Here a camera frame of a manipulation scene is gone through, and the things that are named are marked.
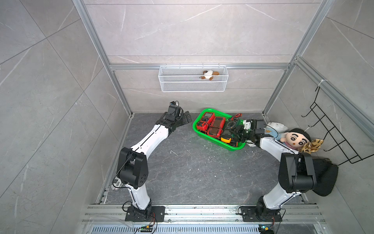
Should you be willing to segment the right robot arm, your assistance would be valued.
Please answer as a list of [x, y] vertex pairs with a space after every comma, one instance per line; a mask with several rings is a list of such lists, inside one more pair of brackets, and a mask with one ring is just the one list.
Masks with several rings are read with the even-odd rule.
[[277, 185], [256, 204], [257, 219], [281, 220], [280, 210], [284, 204], [316, 187], [312, 157], [301, 152], [311, 143], [311, 137], [304, 130], [289, 130], [278, 122], [251, 119], [232, 127], [230, 135], [236, 142], [261, 148], [280, 163]]

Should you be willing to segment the dark green multimeter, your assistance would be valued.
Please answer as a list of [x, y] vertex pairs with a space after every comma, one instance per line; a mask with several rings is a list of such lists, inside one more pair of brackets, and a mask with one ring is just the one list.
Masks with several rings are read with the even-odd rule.
[[230, 117], [223, 128], [223, 132], [221, 134], [222, 138], [230, 139], [233, 138], [233, 134], [236, 132], [236, 130], [239, 128], [241, 122], [240, 117], [242, 116], [242, 113], [238, 113], [232, 117]]

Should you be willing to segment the yellow multimeter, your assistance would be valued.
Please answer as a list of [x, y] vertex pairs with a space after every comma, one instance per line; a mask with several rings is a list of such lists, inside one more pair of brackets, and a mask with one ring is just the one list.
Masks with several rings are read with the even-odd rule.
[[221, 134], [221, 141], [226, 144], [231, 144], [233, 142], [232, 133], [222, 133]]

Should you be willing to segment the red multimeter case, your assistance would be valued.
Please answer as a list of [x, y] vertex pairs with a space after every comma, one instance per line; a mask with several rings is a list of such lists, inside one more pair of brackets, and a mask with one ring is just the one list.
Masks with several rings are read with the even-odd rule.
[[225, 125], [226, 118], [215, 117], [214, 121], [211, 123], [207, 135], [213, 138], [219, 138], [223, 132], [223, 127]]

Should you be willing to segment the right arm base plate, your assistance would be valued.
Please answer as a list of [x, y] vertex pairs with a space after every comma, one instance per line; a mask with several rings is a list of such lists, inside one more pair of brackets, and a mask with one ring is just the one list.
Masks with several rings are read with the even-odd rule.
[[282, 217], [280, 210], [269, 210], [267, 208], [258, 208], [255, 206], [240, 206], [238, 215], [244, 222], [280, 222]]

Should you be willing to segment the red multimeter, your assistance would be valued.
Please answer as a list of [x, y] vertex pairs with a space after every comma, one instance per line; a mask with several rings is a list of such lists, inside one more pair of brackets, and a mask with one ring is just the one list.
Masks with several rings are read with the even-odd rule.
[[206, 132], [215, 119], [215, 114], [212, 112], [205, 112], [202, 118], [197, 123], [197, 129], [201, 132]]

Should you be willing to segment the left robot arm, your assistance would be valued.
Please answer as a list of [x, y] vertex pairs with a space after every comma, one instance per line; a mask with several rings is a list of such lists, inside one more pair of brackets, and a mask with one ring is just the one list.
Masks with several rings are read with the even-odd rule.
[[148, 178], [148, 159], [157, 146], [177, 127], [191, 123], [191, 115], [185, 112], [178, 101], [169, 104], [168, 111], [155, 123], [152, 130], [137, 144], [121, 149], [117, 173], [112, 181], [113, 190], [128, 189], [132, 207], [148, 212], [152, 205], [145, 182]]

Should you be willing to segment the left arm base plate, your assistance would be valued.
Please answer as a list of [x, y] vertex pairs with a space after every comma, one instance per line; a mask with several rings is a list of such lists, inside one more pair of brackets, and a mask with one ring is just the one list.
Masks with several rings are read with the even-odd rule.
[[157, 222], [163, 222], [165, 217], [165, 206], [148, 206], [145, 210], [140, 210], [133, 205], [126, 210], [125, 221], [142, 222], [150, 221], [153, 217]]

